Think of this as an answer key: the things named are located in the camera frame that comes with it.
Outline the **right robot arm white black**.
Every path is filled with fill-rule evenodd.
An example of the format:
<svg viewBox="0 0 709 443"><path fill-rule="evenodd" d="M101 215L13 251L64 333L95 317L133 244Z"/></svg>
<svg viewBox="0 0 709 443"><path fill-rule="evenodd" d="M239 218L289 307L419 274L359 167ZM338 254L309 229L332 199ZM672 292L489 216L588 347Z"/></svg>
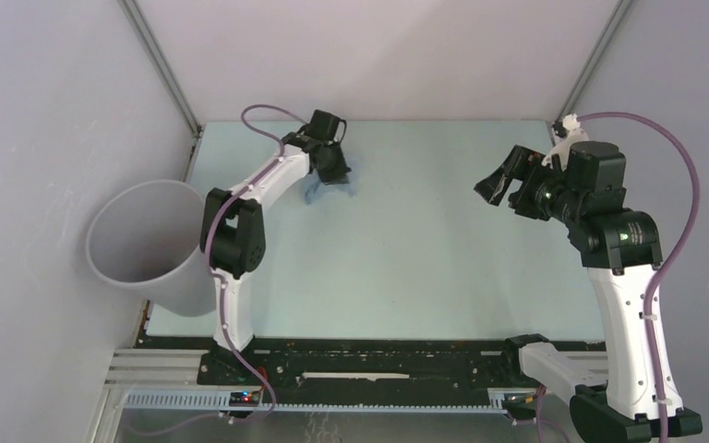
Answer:
<svg viewBox="0 0 709 443"><path fill-rule="evenodd" d="M699 435L702 417L684 405L668 365L654 284L663 261L658 228L649 214L625 207L625 170L625 156L606 142L578 141L567 155L515 146L475 185L491 205L507 202L520 216L565 225L604 327L604 376L539 336L520 337L499 371L513 386L534 379L562 399L586 442Z"/></svg>

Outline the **light blue plastic trash bag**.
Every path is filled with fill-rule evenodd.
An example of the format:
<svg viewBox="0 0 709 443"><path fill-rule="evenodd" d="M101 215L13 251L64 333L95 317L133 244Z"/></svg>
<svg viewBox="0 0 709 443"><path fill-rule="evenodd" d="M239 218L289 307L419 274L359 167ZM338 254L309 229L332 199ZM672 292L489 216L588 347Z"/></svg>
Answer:
<svg viewBox="0 0 709 443"><path fill-rule="evenodd" d="M307 205L314 204L326 195L334 193L343 193L348 197L356 195L360 182L360 166L361 161L354 157L347 160L350 171L347 173L345 183L339 184L324 184L318 176L318 172L314 171L300 180L300 195Z"/></svg>

